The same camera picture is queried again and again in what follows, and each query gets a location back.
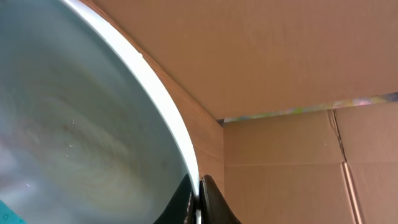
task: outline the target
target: cardboard box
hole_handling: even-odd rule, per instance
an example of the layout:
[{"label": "cardboard box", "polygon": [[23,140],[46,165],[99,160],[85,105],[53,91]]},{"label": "cardboard box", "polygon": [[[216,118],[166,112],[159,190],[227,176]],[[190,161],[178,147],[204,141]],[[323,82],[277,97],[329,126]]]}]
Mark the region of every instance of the cardboard box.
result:
[{"label": "cardboard box", "polygon": [[226,123],[225,196],[242,223],[355,223],[333,113]]},{"label": "cardboard box", "polygon": [[342,108],[336,117],[363,223],[397,223],[398,103]]},{"label": "cardboard box", "polygon": [[398,103],[226,123],[224,146],[243,223],[398,222]]},{"label": "cardboard box", "polygon": [[396,0],[92,0],[216,119],[398,89]]},{"label": "cardboard box", "polygon": [[199,175],[211,175],[221,193],[224,193],[223,128],[92,0],[81,0],[81,2],[114,26],[155,71],[174,100],[188,129],[198,161]]}]

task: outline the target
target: white rim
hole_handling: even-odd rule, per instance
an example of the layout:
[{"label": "white rim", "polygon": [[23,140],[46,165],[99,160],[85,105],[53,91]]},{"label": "white rim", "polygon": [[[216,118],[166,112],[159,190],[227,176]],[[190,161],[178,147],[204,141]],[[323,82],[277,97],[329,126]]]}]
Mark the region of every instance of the white rim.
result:
[{"label": "white rim", "polygon": [[77,0],[61,0],[80,16],[119,56],[163,117],[183,157],[195,198],[199,197],[199,170],[187,128],[173,99],[142,55],[110,23]]}]

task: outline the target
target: stainless steel bowl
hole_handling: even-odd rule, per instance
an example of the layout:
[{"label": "stainless steel bowl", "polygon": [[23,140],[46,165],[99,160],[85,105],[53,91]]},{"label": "stainless steel bowl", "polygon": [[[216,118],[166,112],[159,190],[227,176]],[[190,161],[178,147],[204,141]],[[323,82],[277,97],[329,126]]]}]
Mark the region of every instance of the stainless steel bowl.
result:
[{"label": "stainless steel bowl", "polygon": [[154,223],[186,175],[197,198],[182,118],[120,33],[78,1],[0,1],[0,201],[33,224]]}]

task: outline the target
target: black plastic piece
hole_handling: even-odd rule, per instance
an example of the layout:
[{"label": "black plastic piece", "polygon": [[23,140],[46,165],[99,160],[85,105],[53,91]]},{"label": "black plastic piece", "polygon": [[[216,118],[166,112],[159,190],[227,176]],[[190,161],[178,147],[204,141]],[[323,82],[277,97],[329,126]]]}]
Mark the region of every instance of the black plastic piece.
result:
[{"label": "black plastic piece", "polygon": [[209,175],[205,175],[200,181],[199,198],[201,224],[241,224]]}]

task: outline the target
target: black object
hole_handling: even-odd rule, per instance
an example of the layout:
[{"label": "black object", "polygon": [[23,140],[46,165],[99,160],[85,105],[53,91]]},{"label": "black object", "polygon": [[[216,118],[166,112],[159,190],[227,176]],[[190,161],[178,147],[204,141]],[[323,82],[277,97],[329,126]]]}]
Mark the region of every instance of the black object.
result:
[{"label": "black object", "polygon": [[200,181],[199,198],[202,224],[241,224],[209,175]]},{"label": "black object", "polygon": [[[197,209],[201,211],[201,223],[196,221]],[[188,174],[182,179],[166,209],[154,224],[166,223],[241,224],[209,175],[205,175],[200,181],[199,202],[196,202]]]}]

